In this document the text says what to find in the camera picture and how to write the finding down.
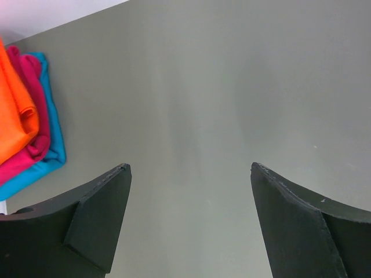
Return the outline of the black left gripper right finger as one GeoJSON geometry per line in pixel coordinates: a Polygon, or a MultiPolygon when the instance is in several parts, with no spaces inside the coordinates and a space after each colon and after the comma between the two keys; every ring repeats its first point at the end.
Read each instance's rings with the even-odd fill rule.
{"type": "Polygon", "coordinates": [[[320,195],[260,163],[250,175],[273,277],[370,277],[370,212],[320,195]]]}

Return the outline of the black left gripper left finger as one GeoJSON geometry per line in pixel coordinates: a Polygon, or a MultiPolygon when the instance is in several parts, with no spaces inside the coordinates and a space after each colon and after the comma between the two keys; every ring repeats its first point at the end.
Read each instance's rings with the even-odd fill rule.
{"type": "Polygon", "coordinates": [[[131,185],[128,164],[1,216],[2,277],[104,277],[111,271],[131,185]]]}

